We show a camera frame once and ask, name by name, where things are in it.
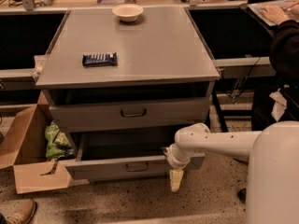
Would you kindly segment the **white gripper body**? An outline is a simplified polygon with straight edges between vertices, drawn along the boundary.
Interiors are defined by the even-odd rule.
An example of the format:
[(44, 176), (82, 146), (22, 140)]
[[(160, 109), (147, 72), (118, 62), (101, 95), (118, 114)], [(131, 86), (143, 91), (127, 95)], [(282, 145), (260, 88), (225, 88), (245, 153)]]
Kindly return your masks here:
[(185, 168), (191, 160), (191, 157), (183, 152), (176, 144), (172, 144), (165, 150), (165, 156), (174, 169)]

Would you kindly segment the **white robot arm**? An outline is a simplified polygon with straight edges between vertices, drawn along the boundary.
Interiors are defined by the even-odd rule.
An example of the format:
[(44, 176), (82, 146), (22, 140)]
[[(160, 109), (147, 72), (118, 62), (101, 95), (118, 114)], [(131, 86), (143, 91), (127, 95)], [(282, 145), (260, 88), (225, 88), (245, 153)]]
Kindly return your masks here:
[(164, 150), (172, 191), (191, 157), (203, 151), (249, 161), (245, 224), (299, 224), (298, 121), (257, 132), (212, 133), (203, 123), (178, 130)]

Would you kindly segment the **person's hand on keyboard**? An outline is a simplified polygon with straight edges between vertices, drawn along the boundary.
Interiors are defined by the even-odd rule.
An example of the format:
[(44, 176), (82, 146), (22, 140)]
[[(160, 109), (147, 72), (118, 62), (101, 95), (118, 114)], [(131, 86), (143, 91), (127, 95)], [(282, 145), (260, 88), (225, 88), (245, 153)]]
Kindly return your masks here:
[(299, 12), (299, 0), (290, 0), (289, 4), (285, 7), (279, 7), (276, 5), (266, 5), (260, 9), (260, 13), (269, 21), (276, 25), (288, 21), (291, 17), (288, 12), (296, 14)]

